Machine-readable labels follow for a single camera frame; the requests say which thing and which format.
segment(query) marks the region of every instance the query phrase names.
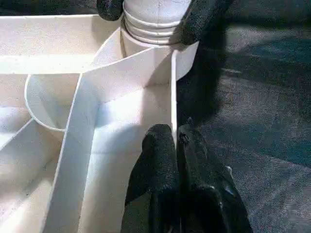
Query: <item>gray carpet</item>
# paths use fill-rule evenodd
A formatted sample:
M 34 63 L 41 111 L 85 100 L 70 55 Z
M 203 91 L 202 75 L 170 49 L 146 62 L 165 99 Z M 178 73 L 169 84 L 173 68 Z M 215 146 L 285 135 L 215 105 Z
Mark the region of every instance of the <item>gray carpet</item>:
M 233 168 L 256 233 L 311 232 L 311 124 L 297 92 L 223 76 L 220 112 L 199 130 Z

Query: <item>white plastic insert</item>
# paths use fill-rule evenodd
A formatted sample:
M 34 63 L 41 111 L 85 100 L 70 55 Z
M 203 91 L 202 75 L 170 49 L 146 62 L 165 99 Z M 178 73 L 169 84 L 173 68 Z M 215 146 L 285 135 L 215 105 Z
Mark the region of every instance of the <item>white plastic insert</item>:
M 145 44 L 97 15 L 0 17 L 0 31 L 0 232 L 119 232 L 144 134 L 168 124 L 176 141 L 197 44 Z

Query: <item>black glove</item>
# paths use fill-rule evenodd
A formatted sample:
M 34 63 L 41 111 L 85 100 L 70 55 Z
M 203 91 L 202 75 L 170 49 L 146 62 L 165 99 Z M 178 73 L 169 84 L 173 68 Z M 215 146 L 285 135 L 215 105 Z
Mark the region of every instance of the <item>black glove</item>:
M 193 0 L 184 24 L 182 43 L 193 44 L 212 29 L 234 0 Z M 99 15 L 117 20 L 122 14 L 123 0 L 97 0 Z
M 179 128 L 177 157 L 184 232 L 253 232 L 229 169 L 190 125 Z
M 171 129 L 154 125 L 130 176 L 121 233 L 167 233 L 178 226 L 179 187 Z

